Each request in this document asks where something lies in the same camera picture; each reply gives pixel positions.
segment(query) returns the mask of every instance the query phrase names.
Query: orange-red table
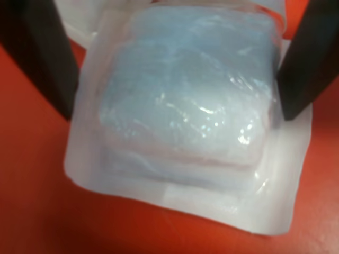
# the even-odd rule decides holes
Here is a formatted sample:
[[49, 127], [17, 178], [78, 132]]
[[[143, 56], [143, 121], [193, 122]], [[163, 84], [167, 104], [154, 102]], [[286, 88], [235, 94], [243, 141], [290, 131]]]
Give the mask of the orange-red table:
[[[287, 3], [290, 38], [306, 0]], [[1, 254], [339, 253], [339, 79], [314, 103], [291, 231], [273, 238], [76, 187], [63, 172], [69, 123], [1, 47], [0, 82]]]

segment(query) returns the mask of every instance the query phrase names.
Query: sterile gauze package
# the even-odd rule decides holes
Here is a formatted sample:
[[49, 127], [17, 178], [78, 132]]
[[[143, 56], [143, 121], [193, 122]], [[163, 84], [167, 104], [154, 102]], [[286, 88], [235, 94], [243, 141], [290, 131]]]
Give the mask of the sterile gauze package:
[[282, 29], [263, 8], [281, 1], [259, 2], [275, 4], [129, 1], [107, 12], [82, 69], [68, 176], [254, 233], [286, 232], [311, 108], [283, 121]]

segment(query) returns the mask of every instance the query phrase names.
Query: sealed pouch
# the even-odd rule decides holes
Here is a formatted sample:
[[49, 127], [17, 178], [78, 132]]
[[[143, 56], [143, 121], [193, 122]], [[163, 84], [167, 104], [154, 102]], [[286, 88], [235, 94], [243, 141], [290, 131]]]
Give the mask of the sealed pouch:
[[[276, 164], [285, 126], [278, 23], [248, 1], [130, 1], [112, 10], [82, 70], [67, 174], [93, 191], [284, 232], [290, 216], [282, 226], [259, 219], [284, 191], [274, 183], [284, 167]], [[293, 140], [298, 161], [308, 141], [307, 131]]]

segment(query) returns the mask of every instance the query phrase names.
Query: plastic packaging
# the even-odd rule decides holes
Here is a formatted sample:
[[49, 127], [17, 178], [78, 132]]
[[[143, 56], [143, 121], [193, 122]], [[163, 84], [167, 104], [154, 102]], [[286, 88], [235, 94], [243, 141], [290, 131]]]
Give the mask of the plastic packaging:
[[282, 120], [274, 19], [253, 5], [165, 2], [105, 16], [82, 69], [66, 173], [96, 192], [286, 232], [311, 112]]

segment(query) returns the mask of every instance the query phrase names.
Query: folded gauze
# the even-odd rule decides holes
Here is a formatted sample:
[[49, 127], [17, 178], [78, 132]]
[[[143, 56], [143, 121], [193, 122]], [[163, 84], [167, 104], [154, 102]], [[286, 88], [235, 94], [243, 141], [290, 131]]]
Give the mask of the folded gauze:
[[157, 6], [124, 29], [100, 107], [121, 149], [197, 165], [259, 162], [276, 104], [272, 18]]

